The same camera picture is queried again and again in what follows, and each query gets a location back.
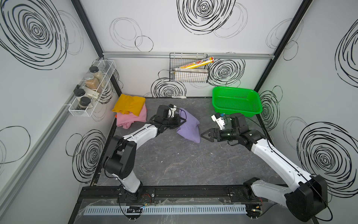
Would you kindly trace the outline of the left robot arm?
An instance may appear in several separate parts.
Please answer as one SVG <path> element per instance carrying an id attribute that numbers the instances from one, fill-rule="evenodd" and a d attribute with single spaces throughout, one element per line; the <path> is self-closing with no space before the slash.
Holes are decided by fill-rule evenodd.
<path id="1" fill-rule="evenodd" d="M 160 105 L 157 113 L 142 128 L 125 136 L 115 135 L 111 138 L 101 162 L 104 173 L 118 180 L 130 194 L 138 195 L 142 183 L 133 171 L 137 149 L 164 131 L 179 128 L 186 121 L 187 113 L 183 109 L 173 104 Z"/>

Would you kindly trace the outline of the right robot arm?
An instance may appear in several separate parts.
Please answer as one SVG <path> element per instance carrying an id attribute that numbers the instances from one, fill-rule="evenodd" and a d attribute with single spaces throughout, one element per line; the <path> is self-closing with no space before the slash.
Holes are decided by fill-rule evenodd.
<path id="1" fill-rule="evenodd" d="M 242 145 L 266 162 L 285 182 L 285 186 L 271 184 L 253 177 L 244 183 L 248 197 L 260 197 L 286 207 L 302 222 L 307 222 L 328 209 L 328 185 L 320 175 L 313 176 L 284 156 L 256 129 L 250 129 L 241 113 L 225 119 L 216 113 L 211 117 L 218 127 L 201 134 L 210 142 L 226 141 Z M 226 128 L 226 121 L 231 123 Z"/>

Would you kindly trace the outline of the green plastic basket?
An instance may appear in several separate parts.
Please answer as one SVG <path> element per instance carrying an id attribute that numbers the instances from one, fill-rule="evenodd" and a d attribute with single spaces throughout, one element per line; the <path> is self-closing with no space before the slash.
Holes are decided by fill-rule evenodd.
<path id="1" fill-rule="evenodd" d="M 212 105 L 217 113 L 241 113 L 253 117 L 263 111 L 259 94 L 254 90 L 219 86 L 212 94 Z"/>

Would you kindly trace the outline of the purple t-shirt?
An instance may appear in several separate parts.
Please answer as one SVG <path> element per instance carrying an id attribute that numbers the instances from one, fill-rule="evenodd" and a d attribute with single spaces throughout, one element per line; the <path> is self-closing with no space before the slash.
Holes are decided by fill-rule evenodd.
<path id="1" fill-rule="evenodd" d="M 200 143 L 199 124 L 200 122 L 187 110 L 181 108 L 180 117 L 185 118 L 186 122 L 177 129 L 177 134 L 183 138 Z"/>

